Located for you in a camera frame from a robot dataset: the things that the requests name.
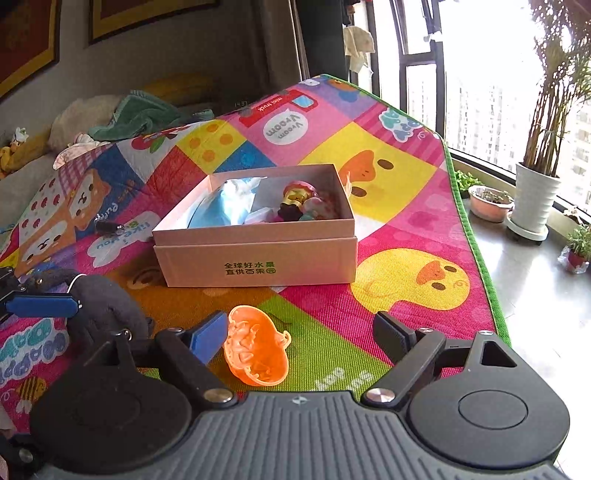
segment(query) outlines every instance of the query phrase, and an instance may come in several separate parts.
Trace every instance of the open box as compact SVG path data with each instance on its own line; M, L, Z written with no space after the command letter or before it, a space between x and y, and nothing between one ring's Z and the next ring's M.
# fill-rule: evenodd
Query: open box
M223 182L261 180L252 211L279 207L293 180L335 194L339 219L187 228L199 203ZM355 219L333 164L254 168L203 179L152 231L169 287L260 287L351 283Z

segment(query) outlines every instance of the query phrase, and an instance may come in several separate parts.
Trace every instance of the white ribbed planter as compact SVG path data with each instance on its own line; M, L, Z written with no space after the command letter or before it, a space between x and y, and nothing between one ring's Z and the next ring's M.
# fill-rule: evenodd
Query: white ribbed planter
M517 191L511 221L524 230L541 233L545 230L561 180L521 164L516 167Z

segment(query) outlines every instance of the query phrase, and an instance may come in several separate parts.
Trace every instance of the potted plant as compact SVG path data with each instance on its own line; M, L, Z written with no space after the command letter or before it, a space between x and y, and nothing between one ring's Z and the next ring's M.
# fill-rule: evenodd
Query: potted plant
M585 272L591 258L591 230L589 226L579 225L567 237L567 241L568 244L558 259L571 272Z
M463 199L470 198L468 190L474 185L482 185L482 182L476 177L473 177L470 172L464 173L461 170L456 170L457 188L460 190L460 197Z
M544 69L522 163L517 164L515 208L507 226L526 238L548 235L560 179L558 161L573 105L591 99L591 24L573 0L530 0L540 26L535 50Z
M468 190L470 210L477 217L489 222L501 223L513 208L513 199L507 192L474 185Z

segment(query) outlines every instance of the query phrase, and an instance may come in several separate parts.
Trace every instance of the black circular motor housing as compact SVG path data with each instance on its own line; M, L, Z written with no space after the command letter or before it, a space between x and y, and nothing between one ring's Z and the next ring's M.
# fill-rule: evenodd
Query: black circular motor housing
M190 404L176 387L127 367L97 365L55 382L31 411L30 426L56 466L108 474L150 463L190 421Z
M562 400L529 367L472 366L412 399L407 419L417 436L475 468L517 469L554 459L570 424Z

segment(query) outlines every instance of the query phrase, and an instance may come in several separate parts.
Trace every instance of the framed picture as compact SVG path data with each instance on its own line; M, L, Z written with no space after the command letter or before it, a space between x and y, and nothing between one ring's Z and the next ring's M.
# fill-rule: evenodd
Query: framed picture
M188 10L215 7L219 0L90 0L90 43L123 30Z
M0 20L0 101L59 57L60 0L20 0Z

